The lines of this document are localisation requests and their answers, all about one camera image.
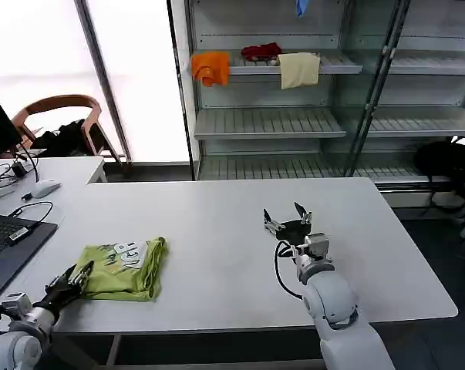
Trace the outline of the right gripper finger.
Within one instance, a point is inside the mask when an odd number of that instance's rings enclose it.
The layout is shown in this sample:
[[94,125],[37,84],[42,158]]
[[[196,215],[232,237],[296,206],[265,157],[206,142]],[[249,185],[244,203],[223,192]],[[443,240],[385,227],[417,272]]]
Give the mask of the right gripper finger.
[[264,228],[266,231],[280,231],[282,229],[282,224],[273,220],[266,209],[263,209],[264,212]]
[[302,224],[310,224],[312,221],[312,213],[308,212],[301,204],[294,202],[295,209],[301,218]]

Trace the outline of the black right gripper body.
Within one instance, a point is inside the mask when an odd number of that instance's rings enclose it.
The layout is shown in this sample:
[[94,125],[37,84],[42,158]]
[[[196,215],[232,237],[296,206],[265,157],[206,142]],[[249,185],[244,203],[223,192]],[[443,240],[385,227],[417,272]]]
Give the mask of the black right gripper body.
[[287,241],[289,244],[303,244],[305,237],[312,230],[310,223],[302,223],[301,220],[290,220],[281,225],[282,229],[277,231],[277,239],[279,241]]

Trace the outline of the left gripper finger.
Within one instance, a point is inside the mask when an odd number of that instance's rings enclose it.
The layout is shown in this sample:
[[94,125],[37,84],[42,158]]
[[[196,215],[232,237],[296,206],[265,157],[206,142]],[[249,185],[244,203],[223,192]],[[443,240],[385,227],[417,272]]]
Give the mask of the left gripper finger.
[[76,286],[85,286],[89,279],[89,276],[91,275],[93,271],[93,265],[94,265],[94,261],[89,261],[88,263],[86,263],[79,270],[79,272],[70,279],[70,283]]
[[66,269],[59,276],[55,277],[50,283],[50,288],[72,288],[76,283],[72,280],[71,275],[74,272],[76,266],[72,265]]

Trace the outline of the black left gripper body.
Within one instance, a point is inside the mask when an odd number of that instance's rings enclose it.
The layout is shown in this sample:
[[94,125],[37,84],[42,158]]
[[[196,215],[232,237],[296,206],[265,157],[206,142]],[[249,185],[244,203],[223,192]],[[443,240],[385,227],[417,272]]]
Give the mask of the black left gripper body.
[[72,288],[50,288],[49,284],[45,286],[45,295],[34,303],[35,307],[45,309],[63,309],[71,302],[78,299],[83,291],[83,286],[74,286]]

